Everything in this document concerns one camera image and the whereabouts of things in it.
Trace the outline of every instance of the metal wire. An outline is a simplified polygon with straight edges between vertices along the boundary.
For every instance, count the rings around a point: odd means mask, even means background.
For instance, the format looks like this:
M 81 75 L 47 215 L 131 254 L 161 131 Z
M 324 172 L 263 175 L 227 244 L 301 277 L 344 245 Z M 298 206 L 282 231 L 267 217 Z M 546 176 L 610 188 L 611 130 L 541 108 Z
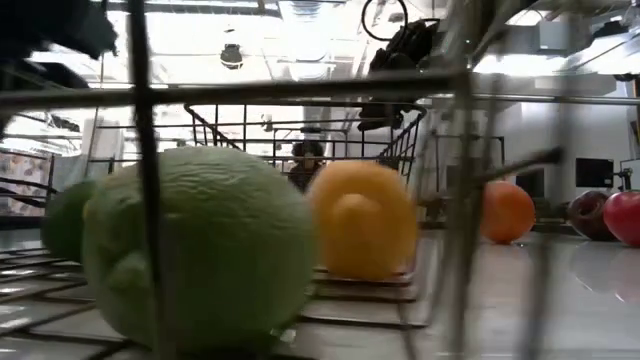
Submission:
M 212 124 L 207 121 L 204 116 L 200 115 L 192 107 L 195 105 L 203 104 L 269 104 L 280 106 L 341 106 L 341 107 L 357 107 L 358 103 L 355 102 L 322 102 L 312 101 L 308 99 L 294 100 L 299 98 L 307 98 L 314 96 L 338 96 L 338 95 L 384 95 L 392 93 L 394 96 L 401 94 L 418 94 L 425 98 L 431 98 L 435 100 L 448 100 L 451 99 L 454 104 L 454 109 L 460 109 L 463 111 L 462 125 L 463 131 L 461 133 L 461 147 L 460 147 L 460 159 L 457 174 L 457 183 L 455 191 L 453 193 L 453 199 L 451 206 L 447 207 L 448 216 L 447 220 L 450 222 L 446 239 L 444 242 L 439 240 L 435 241 L 422 241 L 420 246 L 427 246 L 425 244 L 432 244 L 431 250 L 434 253 L 442 255 L 436 255 L 432 257 L 436 261 L 442 263 L 438 266 L 437 276 L 432 286 L 431 302 L 427 302 L 425 307 L 428 308 L 426 315 L 423 319 L 413 320 L 409 319 L 406 311 L 406 304 L 413 302 L 417 295 L 414 293 L 402 293 L 402 289 L 408 288 L 412 284 L 420 283 L 420 286 L 416 293 L 425 292 L 423 286 L 426 286 L 426 270 L 428 267 L 425 265 L 428 260 L 424 260 L 422 256 L 425 251 L 422 248 L 417 248 L 417 257 L 412 267 L 406 269 L 404 273 L 398 274 L 398 276 L 389 282 L 380 283 L 363 283 L 356 281 L 349 281 L 346 279 L 334 279 L 327 276 L 323 269 L 316 269 L 315 282 L 317 285 L 316 290 L 312 294 L 317 299 L 338 299 L 340 301 L 375 301 L 380 303 L 390 303 L 397 307 L 397 313 L 399 321 L 396 323 L 384 323 L 358 319 L 348 318 L 329 318 L 329 317 L 317 317 L 309 315 L 301 315 L 300 321 L 311 321 L 326 324 L 339 324 L 347 326 L 367 326 L 378 328 L 389 328 L 402 331 L 405 339 L 405 345 L 407 350 L 407 357 L 409 359 L 415 359 L 418 357 L 418 352 L 415 346 L 415 340 L 412 338 L 412 331 L 415 329 L 422 329 L 430 325 L 434 319 L 435 314 L 440 309 L 442 299 L 444 296 L 451 296 L 448 309 L 448 322 L 445 334 L 447 336 L 446 351 L 451 354 L 455 359 L 462 360 L 466 353 L 466 338 L 468 336 L 468 327 L 466 322 L 467 303 L 469 301 L 468 286 L 472 281 L 472 266 L 474 260 L 474 253 L 477 246 L 477 229 L 479 226 L 479 220 L 481 217 L 481 203 L 482 194 L 484 189 L 484 183 L 492 179 L 504 176 L 505 174 L 513 173 L 524 169 L 528 166 L 542 163 L 557 164 L 561 159 L 562 149 L 567 145 L 567 139 L 570 139 L 567 134 L 570 132 L 571 126 L 571 113 L 569 107 L 561 107 L 559 117 L 563 121 L 558 121 L 558 128 L 556 135 L 558 136 L 558 146 L 546 150 L 537 154 L 532 154 L 527 158 L 520 161 L 507 164 L 497 169 L 489 169 L 489 158 L 491 154 L 491 139 L 494 137 L 495 119 L 497 113 L 498 102 L 537 102 L 537 103 L 566 103 L 566 104 L 608 104 L 608 105 L 640 105 L 640 99 L 629 98 L 594 98 L 594 97 L 579 97 L 570 96 L 571 88 L 569 81 L 565 81 L 564 91 L 561 96 L 520 96 L 520 95 L 505 95 L 500 94 L 501 84 L 500 80 L 496 77 L 493 81 L 490 94 L 474 94 L 471 86 L 470 72 L 467 69 L 465 59 L 467 59 L 467 53 L 465 52 L 465 39 L 467 35 L 475 35 L 477 31 L 477 24 L 480 21 L 476 18 L 479 16 L 474 11 L 470 11 L 468 2 L 463 0 L 455 1 L 452 8 L 455 9 L 455 14 L 449 14 L 457 21 L 451 23 L 455 26 L 450 31 L 458 31 L 462 36 L 457 37 L 457 43 L 451 44 L 450 54 L 452 58 L 456 59 L 456 63 L 447 70 L 441 71 L 425 71 L 423 74 L 415 75 L 414 73 L 393 73 L 388 75 L 382 75 L 375 79 L 356 79 L 356 80 L 331 80 L 331 81 L 314 81 L 314 82 L 270 82 L 270 83 L 254 83 L 243 85 L 229 85 L 229 86 L 216 86 L 216 87 L 203 87 L 203 88 L 182 88 L 182 89 L 152 89 L 149 81 L 149 50 L 147 41 L 147 30 L 144 15 L 144 2 L 136 0 L 128 0 L 129 11 L 129 40 L 131 48 L 129 49 L 129 58 L 131 60 L 132 79 L 134 87 L 130 90 L 117 90 L 117 91 L 105 91 L 105 90 L 93 90 L 93 91 L 43 91 L 33 93 L 2 93 L 0 94 L 0 112 L 22 111 L 22 110 L 36 110 L 36 109 L 55 109 L 55 108 L 75 108 L 75 107 L 93 107 L 93 106 L 135 106 L 135 128 L 137 130 L 138 139 L 140 141 L 141 158 L 139 161 L 140 177 L 142 180 L 143 198 L 145 203 L 145 225 L 146 225 L 146 246 L 150 257 L 151 265 L 151 281 L 154 288 L 155 296 L 155 356 L 158 359 L 172 360 L 177 357 L 176 344 L 172 334 L 175 331 L 175 301 L 173 299 L 175 295 L 174 279 L 172 279 L 173 268 L 173 251 L 172 246 L 175 242 L 169 241 L 167 229 L 163 227 L 163 214 L 162 214 L 162 202 L 160 193 L 160 177 L 159 167 L 157 160 L 157 144 L 154 136 L 153 126 L 153 112 L 152 108 L 159 104 L 187 104 L 185 110 L 193 116 L 194 134 L 196 128 L 202 129 L 206 134 L 210 131 L 213 135 L 214 146 L 235 146 L 238 149 L 246 149 L 247 144 L 250 142 L 246 138 L 246 126 L 248 125 L 261 125 L 258 122 L 249 122 L 245 119 L 243 126 L 245 127 L 245 136 L 243 139 L 232 139 L 226 136 L 223 132 L 223 127 L 230 126 L 229 124 L 219 123 L 217 118 Z M 501 16 L 497 16 L 495 20 L 496 24 L 504 24 L 504 19 Z M 469 169 L 473 169 L 471 159 L 471 144 L 474 140 L 474 136 L 471 133 L 472 124 L 472 112 L 474 103 L 477 101 L 489 101 L 489 116 L 487 126 L 481 137 L 482 150 L 481 150 L 481 167 L 478 171 L 470 173 Z M 427 181 L 424 179 L 424 161 L 426 161 L 427 153 L 430 144 L 427 139 L 433 139 L 433 129 L 436 124 L 424 124 L 420 125 L 421 120 L 425 118 L 428 109 L 422 106 L 412 105 L 414 110 L 419 111 L 418 118 L 405 125 L 405 128 L 394 134 L 394 138 L 390 139 L 387 146 L 380 154 L 374 156 L 362 156 L 362 159 L 371 160 L 394 160 L 402 162 L 402 166 L 399 169 L 400 173 L 411 178 L 411 176 L 418 176 L 416 182 L 417 196 L 421 196 L 423 189 L 427 188 Z M 336 119 L 325 119 L 324 122 L 335 122 Z M 293 124 L 294 121 L 273 122 L 273 124 Z M 419 132 L 423 135 L 422 142 L 418 144 Z M 364 134 L 362 134 L 363 145 L 362 154 L 364 154 Z M 350 142 L 345 138 L 345 149 Z M 413 161 L 417 156 L 420 157 L 423 163 L 419 166 L 417 171 L 412 171 Z M 273 161 L 286 161 L 294 159 L 291 156 L 277 156 L 275 151 L 272 156 L 264 156 L 265 160 Z M 331 157 L 325 157 L 324 160 L 340 160 L 353 158 L 345 153 L 345 156 L 336 156 L 332 154 Z M 561 171 L 558 169 L 555 172 L 555 179 L 559 180 L 562 176 Z M 554 187 L 555 198 L 560 198 L 560 187 Z M 547 310 L 547 296 L 549 288 L 550 273 L 550 259 L 552 257 L 551 247 L 549 246 L 549 239 L 543 240 L 539 244 L 533 245 L 536 251 L 535 268 L 533 271 L 533 278 L 531 281 L 532 292 L 531 304 L 529 304 L 529 313 L 527 315 L 527 323 L 523 332 L 523 340 L 520 348 L 520 357 L 524 360 L 536 360 L 539 358 L 540 349 L 542 347 L 542 334 L 544 331 L 544 321 L 546 319 Z M 33 264 L 47 265 L 56 262 L 60 262 L 60 259 L 48 259 L 42 262 L 34 262 Z M 22 265 L 2 265 L 0 270 L 17 269 Z M 451 282 L 448 287 L 444 281 L 445 276 L 451 276 L 454 281 Z M 78 286 L 80 283 L 74 283 L 73 286 Z M 67 288 L 61 286 L 56 288 L 60 290 Z M 340 294 L 337 296 L 335 293 L 331 293 L 331 286 L 340 287 L 341 289 L 356 287 L 360 290 L 363 288 L 376 287 L 380 288 L 393 288 L 393 296 L 368 296 L 363 295 L 345 295 Z M 19 299 L 23 296 L 40 296 L 40 293 L 30 293 L 27 295 L 20 295 L 14 297 L 4 297 L 0 299 L 0 303 L 4 303 L 11 300 Z M 87 311 L 93 308 L 91 304 L 84 304 L 69 311 L 69 314 L 77 314 L 82 311 Z M 28 328 L 19 328 L 15 331 L 28 332 Z M 96 355 L 93 358 L 104 358 L 110 354 L 113 354 L 117 349 L 121 349 L 124 346 L 128 346 L 128 343 L 122 342 L 118 344 L 111 344 L 113 346 L 105 349 L 101 354 Z

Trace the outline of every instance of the white ceiling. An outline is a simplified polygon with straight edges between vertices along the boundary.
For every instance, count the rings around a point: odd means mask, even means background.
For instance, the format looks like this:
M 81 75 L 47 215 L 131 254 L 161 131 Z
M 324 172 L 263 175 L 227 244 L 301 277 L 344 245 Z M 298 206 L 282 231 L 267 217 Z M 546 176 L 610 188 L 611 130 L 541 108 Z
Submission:
M 219 14 L 177 14 L 148 13 L 149 43 L 152 53 L 152 79 L 155 86 L 165 87 L 168 84 L 179 86 L 197 86 L 211 84 L 229 84 L 247 81 L 267 81 L 293 76 L 304 79 L 310 72 L 333 71 L 334 77 L 352 76 L 353 61 L 359 61 L 366 51 L 371 55 L 384 43 L 371 40 L 360 27 L 360 14 L 363 0 L 350 0 L 342 4 L 323 5 L 320 16 L 313 23 L 302 23 L 269 16 L 243 16 Z M 433 17 L 428 1 L 411 0 L 407 2 L 409 21 L 420 17 Z M 280 2 L 281 7 L 288 6 Z M 391 0 L 384 7 L 378 19 L 374 20 L 376 2 L 367 12 L 367 23 L 378 36 L 390 37 L 400 24 L 389 24 L 389 15 L 400 12 L 396 1 Z M 444 14 L 443 8 L 436 9 L 436 16 Z M 54 47 L 52 52 L 36 53 L 33 60 L 56 61 L 66 64 L 70 69 L 87 79 L 92 87 L 126 88 L 129 83 L 126 19 L 127 14 L 121 11 L 108 13 L 119 37 L 118 54 L 106 54 L 102 61 L 94 61 L 68 49 Z M 226 30 L 234 29 L 230 35 Z M 245 59 L 242 69 L 234 71 L 220 64 L 219 56 L 224 45 L 238 43 Z M 320 65 L 296 63 L 296 59 L 317 59 L 326 53 Z M 211 108 L 198 108 L 203 117 L 214 122 Z M 302 120 L 303 109 L 291 107 L 249 106 L 247 120 L 260 121 L 263 114 L 270 114 L 274 120 Z M 88 118 L 93 118 L 95 109 L 80 109 L 57 112 L 81 127 Z M 99 109 L 98 116 L 122 125 L 131 125 L 130 108 Z M 190 125 L 191 117 L 182 106 L 163 106 L 156 109 L 157 124 Z M 242 107 L 221 106 L 220 123 L 241 123 Z M 24 133 L 25 127 L 14 126 L 15 131 Z M 230 138 L 242 137 L 241 126 L 225 127 L 223 132 Z M 191 127 L 158 129 L 161 138 L 192 139 Z M 271 138 L 272 133 L 265 133 L 259 126 L 249 127 L 247 137 L 250 139 Z M 251 148 L 261 153 L 270 152 L 272 144 Z

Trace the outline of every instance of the shiny floor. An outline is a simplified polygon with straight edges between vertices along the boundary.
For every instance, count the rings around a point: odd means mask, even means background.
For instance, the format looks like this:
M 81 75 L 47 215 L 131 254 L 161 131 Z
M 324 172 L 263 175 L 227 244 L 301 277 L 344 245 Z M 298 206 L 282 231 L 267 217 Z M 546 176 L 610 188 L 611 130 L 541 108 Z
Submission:
M 425 234 L 427 245 L 421 250 L 425 259 L 418 269 L 436 266 L 428 260 L 433 260 L 429 255 L 436 253 L 434 239 L 440 236 Z M 528 239 L 535 236 L 540 235 L 530 234 Z M 468 316 L 470 358 L 516 358 L 532 266 L 526 240 L 480 248 Z M 87 359 L 105 349 L 114 353 L 109 359 L 148 359 L 146 351 L 125 347 L 127 343 L 99 313 L 87 308 L 91 294 L 77 285 L 82 279 L 73 266 L 51 263 L 46 253 L 29 250 L 40 247 L 35 231 L 0 232 L 0 251 L 14 250 L 0 254 L 0 359 Z M 553 311 L 543 358 L 640 359 L 640 250 L 566 236 L 556 238 L 554 249 Z M 52 269 L 59 269 L 56 275 L 39 276 Z M 433 284 L 428 276 L 416 275 L 414 281 Z M 429 286 L 426 289 L 421 300 L 407 305 L 411 323 L 419 324 L 428 315 Z M 305 315 L 398 321 L 395 304 L 353 301 L 317 300 Z M 412 333 L 419 359 L 449 357 L 442 346 L 445 323 L 446 317 L 438 316 L 432 326 Z M 304 322 L 292 334 L 282 352 L 322 360 L 407 358 L 402 332 L 397 330 Z

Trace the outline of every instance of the dark red apple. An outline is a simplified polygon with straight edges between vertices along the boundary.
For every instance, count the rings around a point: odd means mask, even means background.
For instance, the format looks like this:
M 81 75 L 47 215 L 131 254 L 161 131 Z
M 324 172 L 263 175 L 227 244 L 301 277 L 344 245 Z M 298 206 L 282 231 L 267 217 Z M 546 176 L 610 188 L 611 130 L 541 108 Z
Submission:
M 615 241 L 603 219 L 604 204 L 609 194 L 590 190 L 578 196 L 569 204 L 569 223 L 581 234 L 594 241 Z
M 604 221 L 618 240 L 640 246 L 640 192 L 613 194 L 604 205 Z

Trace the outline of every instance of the green lime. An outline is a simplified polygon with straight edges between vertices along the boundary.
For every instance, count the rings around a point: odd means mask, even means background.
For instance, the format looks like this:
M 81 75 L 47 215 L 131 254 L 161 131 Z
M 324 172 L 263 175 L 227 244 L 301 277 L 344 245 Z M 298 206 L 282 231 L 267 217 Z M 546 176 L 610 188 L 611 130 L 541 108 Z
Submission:
M 317 259 L 309 205 L 279 171 L 238 150 L 183 147 L 159 154 L 159 163 L 178 349 L 263 346 L 307 298 Z M 151 346 L 144 242 L 136 165 L 98 183 L 85 212 L 83 260 L 105 320 Z
M 55 195 L 47 204 L 40 235 L 53 256 L 81 262 L 82 212 L 94 188 L 94 181 L 75 184 Z

